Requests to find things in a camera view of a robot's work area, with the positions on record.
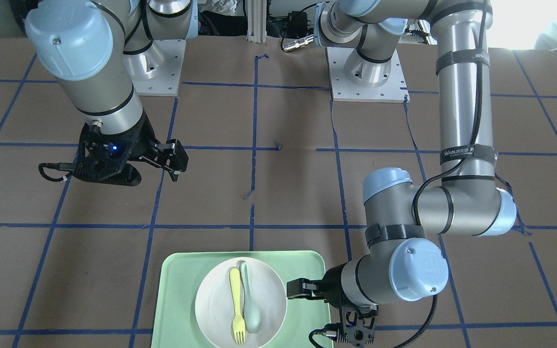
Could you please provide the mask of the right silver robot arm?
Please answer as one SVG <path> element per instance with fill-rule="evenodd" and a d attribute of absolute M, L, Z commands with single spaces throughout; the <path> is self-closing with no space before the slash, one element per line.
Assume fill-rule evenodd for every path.
<path fill-rule="evenodd" d="M 37 57 L 84 117 L 72 163 L 41 163 L 48 181 L 133 187 L 141 161 L 172 181 L 188 155 L 177 139 L 161 143 L 133 86 L 127 62 L 157 51 L 157 41 L 197 37 L 194 0 L 29 0 L 25 33 Z"/>

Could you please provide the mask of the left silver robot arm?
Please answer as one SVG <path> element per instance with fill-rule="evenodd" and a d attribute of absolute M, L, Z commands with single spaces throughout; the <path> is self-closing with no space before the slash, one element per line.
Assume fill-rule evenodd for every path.
<path fill-rule="evenodd" d="M 426 20 L 438 47 L 440 169 L 419 187 L 401 168 L 363 182 L 369 253 L 329 269 L 321 280 L 292 280 L 288 299 L 373 307 L 436 297 L 447 260 L 427 233 L 495 236 L 515 222 L 511 194 L 497 188 L 486 31 L 488 0 L 330 0 L 315 5 L 314 41 L 354 48 L 385 64 L 408 20 Z"/>

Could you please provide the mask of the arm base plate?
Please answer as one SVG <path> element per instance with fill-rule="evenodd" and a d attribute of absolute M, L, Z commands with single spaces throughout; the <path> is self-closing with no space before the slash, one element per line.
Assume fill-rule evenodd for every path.
<path fill-rule="evenodd" d="M 178 95 L 186 44 L 185 40 L 154 41 L 144 52 L 124 55 L 124 64 L 138 95 Z"/>
<path fill-rule="evenodd" d="M 326 49 L 335 102 L 407 103 L 410 101 L 398 52 L 383 63 L 365 61 L 356 49 Z"/>

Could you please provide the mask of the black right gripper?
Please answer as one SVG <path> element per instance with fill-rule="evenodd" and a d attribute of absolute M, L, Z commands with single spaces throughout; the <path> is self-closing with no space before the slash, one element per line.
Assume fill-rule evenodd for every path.
<path fill-rule="evenodd" d="M 132 128 L 117 134 L 103 133 L 104 122 L 93 120 L 84 125 L 79 137 L 79 160 L 91 162 L 126 162 L 137 160 L 149 148 L 157 150 L 156 162 L 172 181 L 188 167 L 189 156 L 181 142 L 170 139 L 158 144 L 146 111 Z"/>

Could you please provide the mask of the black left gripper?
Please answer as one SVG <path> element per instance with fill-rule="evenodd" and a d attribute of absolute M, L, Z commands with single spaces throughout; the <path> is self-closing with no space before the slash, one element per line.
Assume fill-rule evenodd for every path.
<path fill-rule="evenodd" d="M 321 280 L 294 279 L 286 284 L 288 300 L 305 299 L 309 301 L 323 300 L 340 310 L 345 304 L 345 293 L 342 288 L 342 271 L 346 264 L 327 270 Z"/>

